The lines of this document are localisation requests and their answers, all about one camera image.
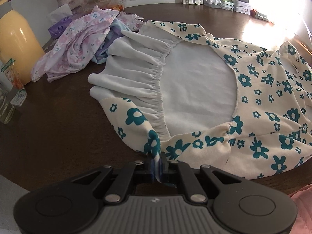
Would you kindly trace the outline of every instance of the pink cloth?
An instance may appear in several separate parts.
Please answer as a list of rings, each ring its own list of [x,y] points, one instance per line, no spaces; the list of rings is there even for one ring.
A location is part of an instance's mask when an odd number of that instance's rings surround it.
[[[73,21],[31,71],[32,81],[44,74],[52,82],[85,68],[99,49],[119,11],[94,9],[94,13]]]
[[[290,234],[312,234],[312,185],[289,195],[296,203],[298,215]]]

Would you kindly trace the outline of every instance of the purple tissue box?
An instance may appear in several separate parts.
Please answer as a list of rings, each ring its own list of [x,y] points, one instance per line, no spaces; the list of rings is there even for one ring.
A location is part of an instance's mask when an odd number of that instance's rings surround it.
[[[58,39],[63,34],[65,29],[71,24],[73,21],[71,18],[72,16],[65,17],[49,28],[49,33],[54,40]]]

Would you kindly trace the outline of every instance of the yellow bottle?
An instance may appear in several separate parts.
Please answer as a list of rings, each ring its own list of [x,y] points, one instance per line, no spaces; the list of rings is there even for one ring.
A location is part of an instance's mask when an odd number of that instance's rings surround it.
[[[3,64],[11,58],[16,60],[15,68],[25,85],[31,81],[32,67],[45,52],[26,19],[9,6],[7,0],[0,0],[0,60]]]

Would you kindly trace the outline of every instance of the wooden table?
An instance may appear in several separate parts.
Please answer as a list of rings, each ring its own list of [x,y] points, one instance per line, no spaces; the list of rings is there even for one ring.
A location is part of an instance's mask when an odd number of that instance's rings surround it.
[[[268,49],[285,40],[305,60],[311,55],[294,34],[238,12],[179,3],[151,4],[126,9],[145,20],[201,24],[215,37],[235,38]],[[128,148],[114,132],[100,104],[89,95],[91,73],[104,65],[92,62],[75,74],[53,83],[46,76],[26,86],[27,99],[8,125],[0,124],[0,174],[27,190],[83,173],[109,163],[122,167],[145,156]],[[293,192],[312,182],[312,160],[302,166],[257,182]],[[142,185],[139,192],[170,194],[175,189],[160,184]]]

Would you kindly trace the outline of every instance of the light blue cloth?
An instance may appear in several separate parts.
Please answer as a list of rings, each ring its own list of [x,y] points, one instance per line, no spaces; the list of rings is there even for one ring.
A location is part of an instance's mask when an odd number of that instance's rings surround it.
[[[106,62],[107,57],[109,56],[107,50],[114,40],[124,36],[121,33],[122,30],[131,31],[123,22],[118,19],[114,19],[112,24],[110,25],[110,32],[107,34],[104,42],[101,44],[98,51],[92,58],[93,62],[97,64],[102,64]]]

